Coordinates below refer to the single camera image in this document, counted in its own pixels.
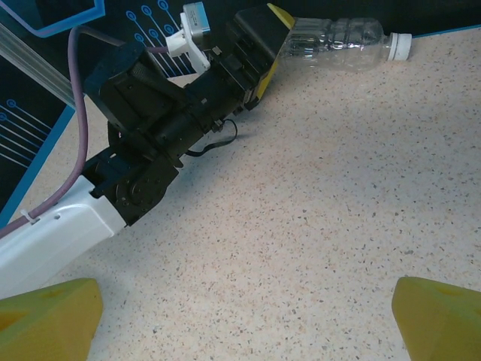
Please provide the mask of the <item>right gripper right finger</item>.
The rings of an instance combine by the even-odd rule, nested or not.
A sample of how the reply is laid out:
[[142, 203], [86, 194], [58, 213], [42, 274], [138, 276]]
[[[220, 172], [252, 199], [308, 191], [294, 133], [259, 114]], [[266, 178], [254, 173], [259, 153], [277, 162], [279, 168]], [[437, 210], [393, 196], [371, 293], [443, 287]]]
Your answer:
[[402, 277], [392, 313], [411, 361], [481, 361], [481, 292]]

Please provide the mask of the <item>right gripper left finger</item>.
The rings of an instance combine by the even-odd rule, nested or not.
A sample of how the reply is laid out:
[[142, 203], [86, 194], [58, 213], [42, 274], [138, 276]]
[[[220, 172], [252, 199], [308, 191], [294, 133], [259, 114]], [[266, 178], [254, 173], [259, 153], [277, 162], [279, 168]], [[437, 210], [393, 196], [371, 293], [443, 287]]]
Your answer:
[[102, 312], [93, 278], [0, 299], [0, 361], [86, 361]]

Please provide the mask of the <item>clear bottle white cap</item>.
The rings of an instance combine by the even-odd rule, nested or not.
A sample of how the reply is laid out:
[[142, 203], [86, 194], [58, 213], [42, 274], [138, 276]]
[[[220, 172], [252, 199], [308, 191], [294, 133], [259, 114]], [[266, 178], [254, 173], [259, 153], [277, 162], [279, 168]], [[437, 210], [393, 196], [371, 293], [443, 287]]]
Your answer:
[[279, 53], [288, 65], [360, 72], [385, 62], [406, 61], [413, 36], [386, 34], [374, 18], [297, 18]]

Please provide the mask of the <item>blue aluminium table side rail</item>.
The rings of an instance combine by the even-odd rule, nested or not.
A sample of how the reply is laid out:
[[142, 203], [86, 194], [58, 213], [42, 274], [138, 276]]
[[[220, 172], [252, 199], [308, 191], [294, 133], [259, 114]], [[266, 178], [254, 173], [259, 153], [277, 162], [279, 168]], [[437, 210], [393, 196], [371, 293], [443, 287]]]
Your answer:
[[25, 174], [20, 179], [20, 182], [16, 186], [11, 197], [8, 199], [6, 205], [0, 212], [0, 228], [6, 226], [14, 215], [15, 210], [20, 205], [20, 202], [23, 200], [26, 192], [29, 190], [38, 172], [41, 170], [47, 157], [53, 150], [53, 147], [56, 145], [56, 142], [65, 131], [66, 126], [73, 116], [74, 109], [67, 105], [64, 111], [60, 114], [46, 140], [41, 145], [40, 150], [36, 153], [31, 164], [27, 167]]

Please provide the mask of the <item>aluminium frame post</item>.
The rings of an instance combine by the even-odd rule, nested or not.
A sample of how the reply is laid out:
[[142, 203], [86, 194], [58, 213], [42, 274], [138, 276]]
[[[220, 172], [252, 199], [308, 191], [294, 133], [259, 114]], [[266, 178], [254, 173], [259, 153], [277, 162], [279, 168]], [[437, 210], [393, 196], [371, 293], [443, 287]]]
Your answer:
[[66, 105], [75, 108], [70, 80], [1, 23], [0, 56]]

